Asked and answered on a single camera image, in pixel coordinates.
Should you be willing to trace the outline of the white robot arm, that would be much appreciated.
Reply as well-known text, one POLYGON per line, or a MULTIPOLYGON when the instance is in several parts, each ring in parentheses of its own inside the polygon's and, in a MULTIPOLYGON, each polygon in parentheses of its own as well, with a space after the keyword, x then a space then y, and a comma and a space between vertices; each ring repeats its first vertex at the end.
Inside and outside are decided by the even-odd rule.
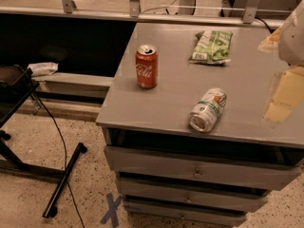
POLYGON ((279 58, 289 65, 304 66, 304 0, 257 49, 267 53, 277 52, 279 58))

